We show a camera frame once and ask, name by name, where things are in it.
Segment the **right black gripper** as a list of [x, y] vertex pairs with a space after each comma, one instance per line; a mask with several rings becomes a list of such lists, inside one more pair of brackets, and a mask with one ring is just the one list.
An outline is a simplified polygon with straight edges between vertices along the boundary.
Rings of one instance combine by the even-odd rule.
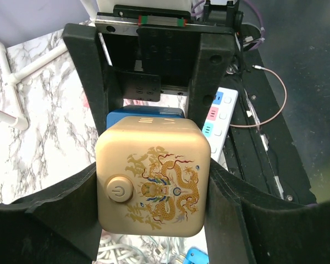
[[189, 86], [186, 117], [201, 129], [235, 53], [232, 27], [196, 21], [189, 11], [114, 6], [95, 27], [68, 23], [62, 38], [100, 135], [106, 129], [106, 58], [102, 34], [124, 99], [160, 100], [165, 86]]

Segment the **dark blue cube socket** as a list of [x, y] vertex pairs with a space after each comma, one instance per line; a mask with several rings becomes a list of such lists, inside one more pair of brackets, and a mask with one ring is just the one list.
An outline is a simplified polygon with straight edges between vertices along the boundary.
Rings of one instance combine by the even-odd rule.
[[107, 114], [106, 129], [115, 125], [117, 122], [127, 116], [185, 118], [184, 112], [180, 108], [130, 104]]

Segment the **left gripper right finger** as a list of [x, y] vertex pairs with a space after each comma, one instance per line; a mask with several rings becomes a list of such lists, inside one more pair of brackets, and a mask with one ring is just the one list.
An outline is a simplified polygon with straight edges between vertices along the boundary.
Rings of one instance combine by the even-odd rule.
[[330, 263], [330, 200], [287, 202], [212, 161], [205, 234], [210, 263]]

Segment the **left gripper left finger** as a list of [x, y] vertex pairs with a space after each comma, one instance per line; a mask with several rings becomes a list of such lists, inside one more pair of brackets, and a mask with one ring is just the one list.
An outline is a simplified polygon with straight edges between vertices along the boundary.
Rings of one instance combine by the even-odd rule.
[[0, 203], [0, 263], [92, 263], [101, 237], [96, 165]]

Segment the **beige cube adapter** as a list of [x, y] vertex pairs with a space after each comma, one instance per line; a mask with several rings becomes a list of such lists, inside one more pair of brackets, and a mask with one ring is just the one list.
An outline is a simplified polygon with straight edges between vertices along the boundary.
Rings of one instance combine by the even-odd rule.
[[191, 237], [204, 226], [211, 148], [190, 119], [125, 117], [97, 139], [97, 210], [110, 233]]

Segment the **white power strip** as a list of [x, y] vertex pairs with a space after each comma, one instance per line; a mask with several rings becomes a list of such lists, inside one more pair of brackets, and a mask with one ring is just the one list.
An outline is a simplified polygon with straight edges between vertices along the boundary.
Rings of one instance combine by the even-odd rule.
[[210, 144], [211, 158], [216, 162], [223, 150], [237, 98], [237, 90], [219, 87], [202, 128]]

